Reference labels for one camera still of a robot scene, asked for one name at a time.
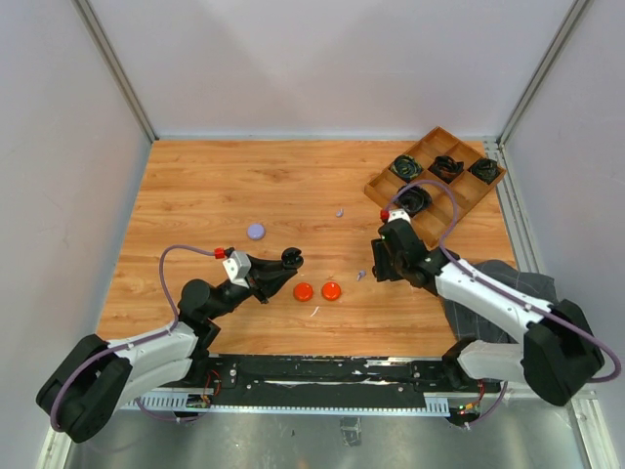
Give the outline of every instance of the red cap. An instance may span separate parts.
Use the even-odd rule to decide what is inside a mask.
[[[341,287],[336,281],[328,281],[323,285],[323,288],[321,288],[321,295],[323,295],[323,298],[326,300],[338,300],[341,296]]]
[[[313,298],[314,290],[309,283],[298,283],[293,288],[293,296],[298,301],[309,301]]]

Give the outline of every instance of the dark gray fabric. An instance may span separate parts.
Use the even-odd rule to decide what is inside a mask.
[[[551,277],[522,273],[503,261],[486,261],[474,265],[480,272],[536,298],[557,303],[556,286]],[[444,300],[445,315],[456,340],[477,337],[484,342],[514,344],[516,341],[492,322],[454,301]]]

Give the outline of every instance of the white panel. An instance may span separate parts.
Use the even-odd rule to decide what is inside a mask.
[[[30,468],[35,395],[95,330],[148,142],[71,2],[2,4],[0,465]]]
[[[571,0],[93,0],[161,136],[495,135]]]
[[[625,359],[625,3],[595,2],[508,145],[548,274]],[[623,378],[599,388],[625,460]]]

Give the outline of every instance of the purple disc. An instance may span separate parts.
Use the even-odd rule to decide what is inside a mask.
[[[254,223],[247,229],[247,236],[255,241],[263,239],[265,237],[265,227],[260,223]]]

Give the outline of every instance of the wooden tray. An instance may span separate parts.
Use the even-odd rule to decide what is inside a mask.
[[[430,179],[452,190],[458,202],[458,221],[462,220],[485,195],[495,189],[506,174],[506,170],[498,165],[499,175],[490,184],[474,176],[469,170],[483,156],[441,127],[434,129],[403,154],[412,156],[423,167],[423,172],[412,181]],[[462,172],[449,184],[429,169],[439,155],[449,155],[456,161],[464,162]],[[397,191],[407,184],[390,169],[392,165],[391,161],[389,166],[364,187],[364,193],[382,208],[386,207]],[[432,204],[412,218],[412,227],[428,248],[432,249],[438,245],[438,240],[451,223],[453,206],[440,188],[424,185],[423,189],[432,197]]]

